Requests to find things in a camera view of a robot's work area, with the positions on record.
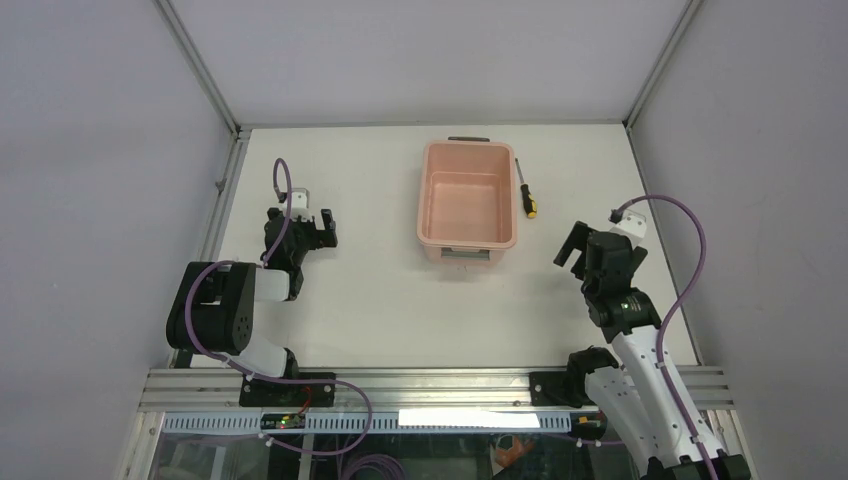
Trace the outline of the yellow black screwdriver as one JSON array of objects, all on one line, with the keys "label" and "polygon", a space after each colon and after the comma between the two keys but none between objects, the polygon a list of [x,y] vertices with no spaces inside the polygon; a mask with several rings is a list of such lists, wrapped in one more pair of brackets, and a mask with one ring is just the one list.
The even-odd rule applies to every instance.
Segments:
[{"label": "yellow black screwdriver", "polygon": [[531,193],[531,190],[529,188],[528,183],[525,181],[525,177],[524,177],[523,172],[522,172],[522,168],[521,168],[521,165],[520,165],[519,158],[516,157],[514,159],[514,161],[515,161],[516,174],[518,176],[519,183],[520,183],[521,201],[522,201],[522,207],[524,209],[525,215],[529,219],[536,218],[537,215],[538,215],[538,207],[537,207],[536,201],[535,201],[535,199],[534,199],[534,197]]}]

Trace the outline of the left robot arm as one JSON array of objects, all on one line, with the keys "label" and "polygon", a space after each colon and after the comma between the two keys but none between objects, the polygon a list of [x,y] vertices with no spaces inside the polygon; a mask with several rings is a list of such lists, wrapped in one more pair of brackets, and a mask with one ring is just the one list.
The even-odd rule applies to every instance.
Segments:
[{"label": "left robot arm", "polygon": [[239,261],[191,262],[186,266],[166,321],[168,344],[207,355],[264,379],[263,394],[277,406],[294,403],[301,380],[294,353],[255,332],[258,303],[292,302],[300,295],[306,255],[338,246],[332,211],[315,217],[304,209],[290,216],[276,207],[264,225],[266,251],[258,264]]}]

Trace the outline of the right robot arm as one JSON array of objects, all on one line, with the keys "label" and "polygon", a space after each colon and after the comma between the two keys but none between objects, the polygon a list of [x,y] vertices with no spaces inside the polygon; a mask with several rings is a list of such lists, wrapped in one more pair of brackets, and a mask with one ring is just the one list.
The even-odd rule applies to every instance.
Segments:
[{"label": "right robot arm", "polygon": [[699,414],[665,348],[662,322],[632,279],[647,255],[621,231],[576,222],[554,259],[571,271],[606,346],[570,354],[558,399],[594,404],[610,420],[643,479],[749,479]]}]

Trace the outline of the pink plastic bin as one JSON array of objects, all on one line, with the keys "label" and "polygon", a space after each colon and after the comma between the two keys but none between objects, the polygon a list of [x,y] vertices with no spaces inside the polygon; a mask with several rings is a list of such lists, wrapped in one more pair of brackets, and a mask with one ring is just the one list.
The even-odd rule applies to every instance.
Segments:
[{"label": "pink plastic bin", "polygon": [[517,243],[517,172],[511,146],[450,137],[424,150],[417,238],[428,260],[494,266]]}]

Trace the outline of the orange object under table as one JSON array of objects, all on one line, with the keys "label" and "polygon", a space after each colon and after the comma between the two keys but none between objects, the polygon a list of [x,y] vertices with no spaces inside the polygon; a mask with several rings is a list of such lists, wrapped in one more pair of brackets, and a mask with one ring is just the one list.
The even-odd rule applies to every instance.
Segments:
[{"label": "orange object under table", "polygon": [[490,446],[491,460],[502,470],[528,455],[535,448],[535,441],[527,435],[505,434],[496,436]]}]

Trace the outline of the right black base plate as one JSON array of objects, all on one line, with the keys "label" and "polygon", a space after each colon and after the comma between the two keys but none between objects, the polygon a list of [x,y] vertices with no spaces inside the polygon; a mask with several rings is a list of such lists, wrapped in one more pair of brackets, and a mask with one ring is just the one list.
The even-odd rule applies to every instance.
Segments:
[{"label": "right black base plate", "polygon": [[535,407],[582,408],[589,403],[566,370],[532,371],[528,380],[531,404]]}]

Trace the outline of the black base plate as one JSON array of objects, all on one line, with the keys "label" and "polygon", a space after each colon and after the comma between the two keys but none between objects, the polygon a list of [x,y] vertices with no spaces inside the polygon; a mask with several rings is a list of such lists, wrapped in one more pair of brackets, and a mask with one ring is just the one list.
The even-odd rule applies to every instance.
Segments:
[{"label": "black base plate", "polygon": [[532,371],[528,380],[531,404],[535,407],[582,408],[589,403],[566,370]]},{"label": "black base plate", "polygon": [[309,407],[332,407],[335,400],[336,374],[329,371],[301,373],[300,379],[309,380],[307,385],[289,385],[265,380],[243,378],[238,404],[248,408],[295,409],[308,404]]}]

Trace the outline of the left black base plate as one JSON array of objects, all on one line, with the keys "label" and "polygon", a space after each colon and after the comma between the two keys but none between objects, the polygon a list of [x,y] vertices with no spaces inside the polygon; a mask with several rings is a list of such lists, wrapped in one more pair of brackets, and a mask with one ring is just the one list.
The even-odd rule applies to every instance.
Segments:
[{"label": "left black base plate", "polygon": [[308,404],[309,407],[332,407],[335,400],[336,374],[329,371],[301,373],[300,379],[309,380],[307,385],[289,385],[265,380],[243,378],[238,404],[248,408],[295,409]]}]

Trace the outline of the aluminium mounting rail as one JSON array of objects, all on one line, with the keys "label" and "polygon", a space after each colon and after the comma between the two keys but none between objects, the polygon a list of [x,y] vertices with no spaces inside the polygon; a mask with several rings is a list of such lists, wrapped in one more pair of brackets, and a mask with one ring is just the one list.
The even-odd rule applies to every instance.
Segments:
[{"label": "aluminium mounting rail", "polygon": [[[530,368],[341,368],[337,379],[362,389],[378,412],[402,408],[529,410],[544,388]],[[152,369],[140,412],[220,412],[240,407],[243,376],[223,368]]]}]

